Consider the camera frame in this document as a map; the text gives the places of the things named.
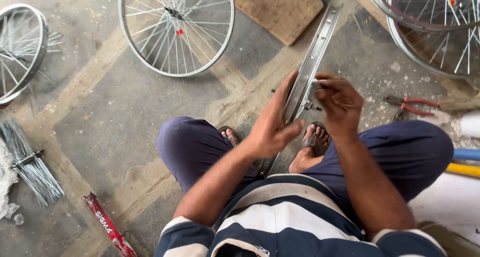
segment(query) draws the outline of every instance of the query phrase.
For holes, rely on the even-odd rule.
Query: foot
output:
[[[228,129],[226,131],[222,131],[221,133],[222,133],[223,137],[228,137],[228,139],[232,143],[233,147],[236,147],[237,144],[240,143],[237,136],[235,136],[235,133],[231,129]]]
[[[324,147],[328,145],[328,135],[325,131],[314,124],[311,124],[307,128],[307,133],[303,136],[303,139],[310,137],[312,134],[317,135],[318,142]],[[324,156],[315,157],[314,149],[312,147],[306,147],[297,153],[297,156],[293,159],[293,162],[288,168],[289,173],[301,173],[304,170],[312,167],[313,165],[320,163]]]

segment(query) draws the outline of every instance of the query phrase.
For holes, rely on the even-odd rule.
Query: bicycle wheel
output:
[[[371,1],[387,16],[418,31],[451,32],[480,24],[480,0],[394,0],[392,4]]]
[[[187,77],[222,55],[233,0],[118,0],[120,26],[135,55],[166,76]]]
[[[473,16],[467,14],[467,20]],[[445,33],[419,32],[402,27],[387,17],[397,46],[415,63],[434,74],[451,79],[480,76],[480,29],[467,28]]]
[[[0,10],[0,104],[13,100],[35,76],[47,51],[48,23],[25,4]]]

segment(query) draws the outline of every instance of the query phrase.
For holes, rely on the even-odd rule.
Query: red package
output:
[[[125,240],[123,234],[120,234],[117,227],[113,224],[110,217],[103,210],[102,205],[100,205],[97,200],[97,196],[92,192],[88,196],[83,197],[85,202],[90,207],[93,215],[99,220],[100,224],[103,226],[103,229],[107,232],[113,244],[120,249],[121,253],[125,257],[137,257],[134,249],[130,244]]]

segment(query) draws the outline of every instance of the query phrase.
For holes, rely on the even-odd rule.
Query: knee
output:
[[[445,131],[436,125],[420,120],[416,120],[415,123],[415,127],[429,135],[428,149],[431,149],[436,157],[438,168],[444,171],[453,159],[452,140]]]
[[[182,138],[182,135],[186,133],[188,121],[190,120],[193,119],[185,116],[177,116],[168,120],[160,127],[157,140],[157,148],[159,153],[161,153],[161,151],[163,151],[165,148],[171,147],[177,143],[177,140]]]

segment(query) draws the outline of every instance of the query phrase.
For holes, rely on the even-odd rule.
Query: man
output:
[[[314,142],[303,142],[289,174],[258,179],[252,162],[283,150],[305,124],[282,120],[296,77],[285,79],[235,148],[231,129],[218,132],[204,120],[178,117],[162,126],[159,154],[187,193],[155,257],[445,256],[414,229],[406,203],[446,169],[450,138],[422,121],[359,135],[363,99],[343,78],[316,75],[325,128],[308,127],[304,140]]]

